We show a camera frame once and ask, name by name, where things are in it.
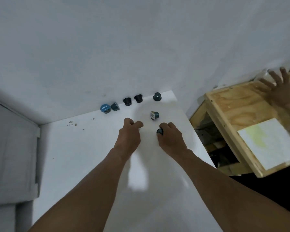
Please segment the person's left hand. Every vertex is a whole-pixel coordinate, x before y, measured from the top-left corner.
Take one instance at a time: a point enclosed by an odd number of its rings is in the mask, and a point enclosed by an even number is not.
[[[119,130],[119,135],[114,146],[114,148],[120,151],[123,160],[127,161],[140,144],[139,128],[143,126],[141,121],[134,123],[130,118],[124,119],[124,126]]]

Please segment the hand with spread fingers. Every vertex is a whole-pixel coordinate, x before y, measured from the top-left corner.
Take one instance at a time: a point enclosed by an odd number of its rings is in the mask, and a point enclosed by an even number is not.
[[[187,146],[183,140],[182,132],[176,126],[170,123],[161,123],[159,125],[163,129],[163,135],[157,134],[159,146],[171,157],[187,150]]]
[[[260,82],[268,86],[269,90],[268,95],[271,100],[273,100],[277,105],[283,108],[288,108],[290,106],[290,80],[289,75],[286,72],[286,69],[281,67],[280,71],[282,73],[282,79],[274,71],[268,70],[268,73],[275,80],[276,85],[271,82],[260,79]]]
[[[122,158],[127,160],[135,152],[141,142],[139,133],[140,127],[143,127],[143,122],[136,121],[134,123],[130,118],[124,119],[124,126],[119,130],[119,135],[114,148],[122,153]]]

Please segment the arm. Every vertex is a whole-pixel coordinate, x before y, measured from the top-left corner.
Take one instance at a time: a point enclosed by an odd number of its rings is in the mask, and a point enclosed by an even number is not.
[[[159,146],[187,173],[223,231],[290,231],[290,212],[198,158],[173,123],[162,123]]]
[[[268,97],[290,113],[290,78],[285,68],[281,67],[280,71],[282,79],[274,71],[268,71],[271,77],[275,80],[276,85],[263,78],[260,79],[260,82],[269,88],[269,90],[265,91]]]
[[[103,231],[113,206],[121,172],[141,142],[140,121],[124,120],[114,148],[80,183],[51,207],[29,230]]]

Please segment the person's right hand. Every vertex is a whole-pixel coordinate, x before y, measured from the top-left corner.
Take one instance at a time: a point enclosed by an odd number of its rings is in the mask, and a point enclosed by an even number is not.
[[[163,135],[157,134],[159,146],[171,157],[187,150],[182,133],[170,122],[159,125],[163,129]]]
[[[283,108],[290,106],[290,81],[289,75],[286,69],[281,67],[279,69],[282,73],[283,80],[274,71],[268,70],[268,73],[275,80],[276,86],[271,82],[260,79],[260,82],[268,86],[271,90],[268,91],[269,98],[274,101],[277,105]]]

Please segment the cabinet door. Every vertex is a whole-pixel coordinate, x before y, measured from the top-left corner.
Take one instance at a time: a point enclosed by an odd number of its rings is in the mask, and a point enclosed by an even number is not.
[[[0,204],[37,197],[38,126],[0,105]]]

